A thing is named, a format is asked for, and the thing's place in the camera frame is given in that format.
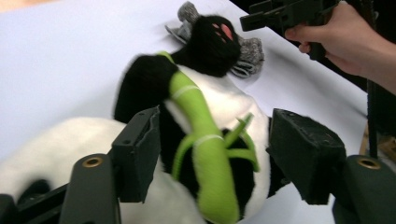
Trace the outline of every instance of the white table surface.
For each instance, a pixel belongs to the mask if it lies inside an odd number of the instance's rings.
[[[112,118],[123,71],[141,53],[180,44],[164,29],[178,27],[184,0],[62,0],[0,14],[0,162],[29,139],[73,117]],[[366,94],[312,62],[269,29],[242,32],[245,12],[227,0],[192,1],[201,14],[228,18],[244,38],[259,37],[265,62],[250,79],[233,78],[272,116],[274,108],[309,116],[359,153]],[[331,205],[308,206],[293,185],[244,223],[332,224]]]

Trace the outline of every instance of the white fur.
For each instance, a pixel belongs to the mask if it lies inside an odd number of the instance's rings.
[[[38,178],[54,188],[69,181],[73,165],[94,153],[106,154],[124,128],[112,119],[67,120],[42,133],[0,164],[0,193],[18,198]],[[120,205],[122,223],[204,223],[187,190],[162,172],[158,163],[148,197],[142,203]]]
[[[179,69],[201,89],[218,127],[232,129],[238,124],[237,119],[243,118],[248,113],[254,116],[247,127],[247,133],[255,143],[261,170],[254,175],[256,186],[247,204],[246,217],[250,217],[261,209],[270,187],[270,162],[269,155],[265,151],[268,147],[269,119],[262,113],[256,101],[239,90],[228,77],[206,76],[181,65]],[[191,126],[176,104],[172,101],[167,101],[165,104],[182,130],[190,133]]]

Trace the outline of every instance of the hand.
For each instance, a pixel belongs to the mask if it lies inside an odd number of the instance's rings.
[[[368,45],[378,42],[378,34],[349,4],[341,2],[323,26],[297,25],[286,31],[285,37],[299,41],[303,53],[310,51],[309,42],[318,42],[326,57],[343,71],[361,75],[367,60]]]

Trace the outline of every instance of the brass insert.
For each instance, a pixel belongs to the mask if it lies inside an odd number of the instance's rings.
[[[381,164],[379,164],[378,161],[374,161],[370,158],[360,158],[358,159],[358,164],[372,170],[381,169]]]
[[[100,158],[100,157],[92,157],[92,158],[89,158],[89,159],[85,160],[82,163],[82,166],[87,167],[87,168],[92,168],[92,167],[95,167],[95,166],[98,166],[98,165],[102,164],[102,162],[103,162],[102,158]]]

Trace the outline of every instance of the stuffed animal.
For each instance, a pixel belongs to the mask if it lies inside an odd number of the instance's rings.
[[[199,16],[180,50],[137,57],[122,81],[114,118],[160,106],[158,165],[190,193],[203,218],[235,223],[281,186],[271,179],[269,118],[227,77],[241,54],[221,16]]]
[[[162,152],[154,179],[144,204],[120,205],[122,223],[235,223],[252,216],[283,186],[283,175],[265,151],[269,118],[227,77],[240,54],[228,20],[199,16],[183,48],[133,61],[115,120],[71,119],[42,133],[0,164],[0,192],[24,203],[66,184],[78,159],[107,153],[123,123],[158,105]]]

